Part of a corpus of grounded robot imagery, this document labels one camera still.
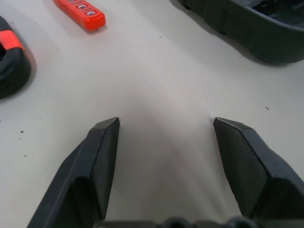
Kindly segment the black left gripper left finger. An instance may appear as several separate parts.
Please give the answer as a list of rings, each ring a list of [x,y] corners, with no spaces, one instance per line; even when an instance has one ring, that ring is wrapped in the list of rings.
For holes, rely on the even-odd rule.
[[[106,217],[120,119],[97,123],[57,170],[29,228],[92,228]]]

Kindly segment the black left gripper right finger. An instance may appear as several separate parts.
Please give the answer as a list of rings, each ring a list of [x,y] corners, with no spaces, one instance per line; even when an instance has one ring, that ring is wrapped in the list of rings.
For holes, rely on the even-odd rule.
[[[257,228],[302,228],[304,182],[242,123],[216,117],[213,127],[223,169],[243,219]]]

